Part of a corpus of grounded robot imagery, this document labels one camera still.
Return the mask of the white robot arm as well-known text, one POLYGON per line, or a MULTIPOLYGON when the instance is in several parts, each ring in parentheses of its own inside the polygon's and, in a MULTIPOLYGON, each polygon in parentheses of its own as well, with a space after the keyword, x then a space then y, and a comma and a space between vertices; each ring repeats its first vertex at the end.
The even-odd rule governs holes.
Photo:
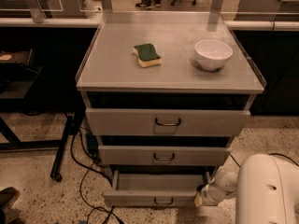
POLYGON ((251 155, 238 173, 221 168, 194 198, 199 206, 235 199, 235 224, 297 224, 299 166, 266 154, 251 155))

